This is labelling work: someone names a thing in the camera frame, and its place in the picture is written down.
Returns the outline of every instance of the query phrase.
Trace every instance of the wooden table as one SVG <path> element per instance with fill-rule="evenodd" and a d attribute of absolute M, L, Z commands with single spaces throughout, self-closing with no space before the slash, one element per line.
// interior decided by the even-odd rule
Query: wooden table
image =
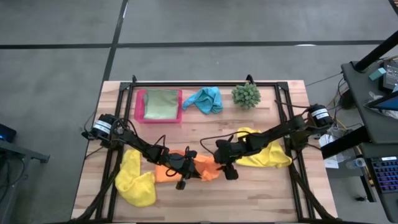
<path fill-rule="evenodd" d="M 294 105 L 309 105 L 303 81 L 287 81 L 290 97 Z M 234 105 L 232 87 L 220 87 L 224 110 L 218 114 L 205 115 L 195 106 L 183 112 L 180 124 L 139 124 L 134 120 L 136 90 L 134 88 L 130 119 L 138 135 L 147 142 L 155 142 L 166 134 L 166 146 L 170 149 L 191 150 L 209 156 L 199 144 L 201 138 L 219 136 L 235 132 L 239 127 L 250 127 L 263 131 L 280 124 L 275 91 L 269 87 L 259 87 L 261 102 L 255 109 L 242 110 Z M 175 90 L 176 87 L 162 87 Z M 200 87 L 181 87 L 183 100 L 196 93 Z M 114 113 L 118 97 L 119 82 L 105 82 L 95 116 Z M 303 109 L 294 108 L 295 114 Z M 99 148 L 99 141 L 90 142 L 87 153 Z M 205 142 L 210 150 L 215 150 L 215 139 Z M 84 163 L 80 184 L 76 195 L 72 218 L 81 215 L 94 199 L 101 185 L 106 150 L 90 156 Z M 326 210 L 337 217 L 322 154 L 318 149 L 308 147 L 303 158 L 310 188 Z M 235 165 L 239 172 L 238 180 L 226 180 L 223 173 L 212 182 L 199 179 L 187 181 L 185 190 L 176 190 L 176 183 L 156 184 L 157 201 L 150 207 L 137 208 L 128 204 L 119 195 L 116 199 L 114 222 L 276 222 L 295 221 L 297 216 L 292 197 L 288 168 L 245 167 Z M 142 159 L 141 174 L 154 170 L 154 165 Z M 307 213 L 303 193 L 302 208 Z"/>

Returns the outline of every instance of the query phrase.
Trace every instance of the green cloth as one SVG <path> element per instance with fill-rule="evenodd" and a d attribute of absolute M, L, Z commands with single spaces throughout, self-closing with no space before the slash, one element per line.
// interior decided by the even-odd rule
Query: green cloth
<path fill-rule="evenodd" d="M 178 91 L 147 89 L 144 104 L 144 119 L 175 119 L 178 111 Z"/>

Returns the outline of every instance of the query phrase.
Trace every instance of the orange cloth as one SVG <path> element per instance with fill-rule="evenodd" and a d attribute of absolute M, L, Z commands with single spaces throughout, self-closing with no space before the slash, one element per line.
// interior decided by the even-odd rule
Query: orange cloth
<path fill-rule="evenodd" d="M 183 151 L 169 151 L 169 153 L 178 153 L 180 155 L 184 155 Z M 193 162 L 195 163 L 195 168 L 199 172 L 202 181 L 211 181 L 215 178 L 218 178 L 220 175 L 218 168 L 220 165 L 214 162 L 213 157 L 207 157 L 202 155 L 197 155 L 194 158 Z M 172 177 L 167 177 L 166 172 L 169 168 L 166 166 L 155 166 L 155 179 L 156 182 L 176 182 L 181 179 L 181 174 L 175 174 Z M 173 170 L 169 171 L 169 175 L 174 173 Z"/>

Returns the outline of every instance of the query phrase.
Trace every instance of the computer monitor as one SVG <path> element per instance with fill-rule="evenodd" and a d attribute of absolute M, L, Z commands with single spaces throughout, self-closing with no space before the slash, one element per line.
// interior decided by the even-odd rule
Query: computer monitor
<path fill-rule="evenodd" d="M 367 107 L 398 111 L 398 91 L 366 104 Z"/>
<path fill-rule="evenodd" d="M 0 141 L 7 141 L 11 143 L 16 134 L 17 132 L 15 130 L 0 124 Z"/>

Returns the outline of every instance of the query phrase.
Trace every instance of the potted succulent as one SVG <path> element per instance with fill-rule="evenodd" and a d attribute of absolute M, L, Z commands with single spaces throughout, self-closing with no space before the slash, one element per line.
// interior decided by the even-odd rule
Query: potted succulent
<path fill-rule="evenodd" d="M 260 102 L 260 91 L 256 84 L 247 82 L 246 84 L 236 86 L 232 90 L 232 99 L 236 105 L 239 105 L 245 110 L 256 107 Z"/>

